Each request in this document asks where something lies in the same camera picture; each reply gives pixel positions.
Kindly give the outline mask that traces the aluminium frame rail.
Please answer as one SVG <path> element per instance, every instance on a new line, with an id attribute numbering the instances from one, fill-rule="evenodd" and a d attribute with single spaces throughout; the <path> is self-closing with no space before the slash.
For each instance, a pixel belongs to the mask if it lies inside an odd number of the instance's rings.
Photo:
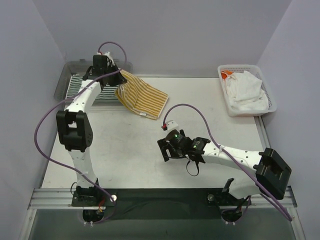
<path id="1" fill-rule="evenodd" d="M 163 124 L 164 124 L 165 122 L 168 122 L 168 121 L 169 121 L 169 120 L 163 120 L 162 126 L 163 126 Z M 47 156 L 47 155 L 40 149 L 40 146 L 39 146 L 39 144 L 38 144 L 37 136 L 38 136 L 38 135 L 35 133 L 35 134 L 34 134 L 34 144 L 35 144 L 38 152 L 39 152 L 44 158 L 46 158 L 48 161 L 53 162 L 53 163 L 55 163 L 55 164 L 57 164 L 57 165 L 60 165 L 60 166 L 62 166 L 62 167 L 64 167 L 64 168 L 73 170 L 74 172 L 76 172 L 76 174 L 80 172 L 79 170 L 77 170 L 76 168 L 74 168 L 74 165 L 73 165 L 73 166 L 69 166 L 69 165 L 66 165 L 66 164 L 64 164 L 64 163 L 61 163 L 61 162 L 59 162 L 59 161 L 57 161 L 57 160 L 54 160 L 54 159 L 50 158 L 49 156 Z M 210 140 L 210 141 L 212 141 L 217 147 L 225 146 L 225 145 L 222 145 L 222 144 L 218 144 L 218 143 L 215 141 L 215 139 L 214 139 L 213 136 L 210 136 L 210 137 L 207 138 L 207 139 Z M 230 183 L 231 181 L 232 181 L 232 178 L 230 178 L 230 179 L 227 181 L 227 183 L 225 184 L 225 187 L 223 188 L 223 190 L 224 190 L 225 192 L 228 192 L 228 190 L 227 190 L 227 184 Z M 102 188 L 102 187 L 99 185 L 99 181 L 98 181 L 98 184 L 95 184 L 95 185 L 94 185 L 94 189 L 102 191 L 104 194 L 107 195 L 107 197 L 108 197 L 113 203 L 115 203 L 115 199 L 113 199 L 112 195 L 111 195 L 110 193 L 108 193 L 106 189 Z M 82 194 L 85 194 L 85 195 L 86 195 L 86 194 L 89 194 L 90 192 L 91 192 L 91 190 L 89 190 L 89 191 L 83 191 L 83 190 L 82 190 L 82 191 L 79 191 L 79 194 L 80 194 L 80 195 L 82 195 Z M 280 203 L 281 200 L 276 200 L 274 197 L 269 197 L 269 196 L 267 196 L 267 195 L 265 195 L 265 194 L 263 194 L 263 193 L 260 193 L 260 195 L 261 195 L 262 197 L 264 197 L 267 201 L 269 201 L 271 204 L 273 204 L 275 208 L 278 208 L 278 209 L 281 210 L 281 211 L 284 210 L 283 205 Z"/>

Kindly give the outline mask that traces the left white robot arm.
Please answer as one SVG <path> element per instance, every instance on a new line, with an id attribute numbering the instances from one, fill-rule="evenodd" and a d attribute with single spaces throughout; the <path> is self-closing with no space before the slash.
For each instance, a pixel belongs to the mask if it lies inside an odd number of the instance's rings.
<path id="1" fill-rule="evenodd" d="M 78 96 L 65 110 L 56 113 L 59 142 L 68 151 L 74 168 L 80 171 L 76 174 L 77 189 L 80 191 L 88 192 L 98 184 L 90 155 L 93 130 L 88 111 L 105 87 L 117 87 L 126 82 L 111 54 L 98 52 L 82 77 Z"/>

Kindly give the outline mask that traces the yellow white striped towel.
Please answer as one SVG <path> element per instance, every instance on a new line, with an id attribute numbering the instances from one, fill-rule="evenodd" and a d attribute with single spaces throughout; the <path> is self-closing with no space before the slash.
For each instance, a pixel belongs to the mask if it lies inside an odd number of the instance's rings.
<path id="1" fill-rule="evenodd" d="M 118 100 L 131 112 L 157 120 L 169 99 L 168 94 L 125 70 L 121 70 L 120 73 L 126 83 L 119 85 L 115 90 Z"/>

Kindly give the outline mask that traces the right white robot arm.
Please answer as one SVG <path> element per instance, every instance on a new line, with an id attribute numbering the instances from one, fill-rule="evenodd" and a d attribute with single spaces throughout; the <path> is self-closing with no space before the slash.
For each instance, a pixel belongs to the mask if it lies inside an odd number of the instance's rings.
<path id="1" fill-rule="evenodd" d="M 242 170 L 248 180 L 232 178 L 227 191 L 236 199 L 256 194 L 284 198 L 292 169 L 272 148 L 264 151 L 248 151 L 227 146 L 216 146 L 207 138 L 190 139 L 173 133 L 157 141 L 164 161 L 186 158 L 196 165 L 217 164 Z"/>

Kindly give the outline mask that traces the white towel in basket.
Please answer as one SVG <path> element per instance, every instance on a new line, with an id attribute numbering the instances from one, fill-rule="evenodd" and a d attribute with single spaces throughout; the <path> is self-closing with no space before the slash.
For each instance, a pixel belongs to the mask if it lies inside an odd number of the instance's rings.
<path id="1" fill-rule="evenodd" d="M 224 81 L 225 91 L 232 109 L 237 111 L 266 111 L 269 101 L 262 89 L 263 81 L 248 71 L 233 72 Z"/>

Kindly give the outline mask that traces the clear grey plastic container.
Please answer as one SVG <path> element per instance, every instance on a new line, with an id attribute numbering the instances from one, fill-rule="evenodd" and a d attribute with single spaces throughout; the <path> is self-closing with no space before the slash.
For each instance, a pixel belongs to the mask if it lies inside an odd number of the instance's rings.
<path id="1" fill-rule="evenodd" d="M 92 61 L 81 59 L 79 61 L 67 62 L 61 72 L 58 84 L 55 89 L 54 99 L 62 101 L 63 99 L 74 96 L 80 90 L 83 76 L 88 70 Z M 115 95 L 117 87 L 107 85 L 103 91 L 96 97 L 95 105 L 118 104 L 119 100 Z"/>

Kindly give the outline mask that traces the white plastic basket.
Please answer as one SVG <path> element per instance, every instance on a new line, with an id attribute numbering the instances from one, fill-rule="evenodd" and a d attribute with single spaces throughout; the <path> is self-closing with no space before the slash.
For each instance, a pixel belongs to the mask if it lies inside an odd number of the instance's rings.
<path id="1" fill-rule="evenodd" d="M 217 71 L 230 117 L 258 117 L 276 111 L 272 91 L 258 66 L 225 64 Z"/>

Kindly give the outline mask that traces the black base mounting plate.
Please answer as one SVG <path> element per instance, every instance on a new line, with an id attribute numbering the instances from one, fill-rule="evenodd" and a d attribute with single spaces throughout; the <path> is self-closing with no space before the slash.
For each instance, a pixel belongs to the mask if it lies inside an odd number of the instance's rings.
<path id="1" fill-rule="evenodd" d="M 111 188 L 106 190 L 115 196 L 117 204 L 173 201 L 178 203 L 204 203 L 208 206 L 239 206 L 249 201 L 249 195 L 237 199 L 222 188 Z M 97 207 L 101 201 L 112 207 L 114 203 L 107 195 L 98 189 L 92 189 L 89 194 L 79 194 L 76 188 L 71 205 L 73 207 Z"/>

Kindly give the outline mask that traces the orange cloth in basket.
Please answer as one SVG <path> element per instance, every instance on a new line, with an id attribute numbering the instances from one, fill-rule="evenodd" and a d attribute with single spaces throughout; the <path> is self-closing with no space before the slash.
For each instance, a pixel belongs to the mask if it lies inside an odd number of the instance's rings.
<path id="1" fill-rule="evenodd" d="M 221 70 L 220 74 L 221 74 L 221 78 L 223 79 L 223 81 L 225 81 L 230 75 L 233 74 L 233 72 L 229 71 L 229 70 Z"/>

